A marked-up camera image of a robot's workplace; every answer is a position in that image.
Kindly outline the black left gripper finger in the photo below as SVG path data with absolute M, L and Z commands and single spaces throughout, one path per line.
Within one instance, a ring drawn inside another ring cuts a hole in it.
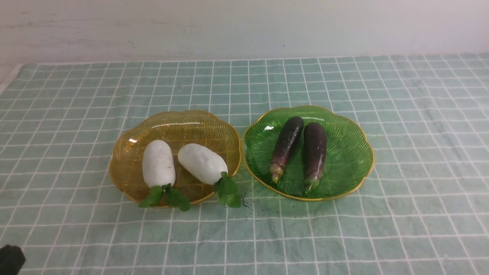
M 18 275 L 26 263 L 21 247 L 5 245 L 0 249 L 0 274 Z

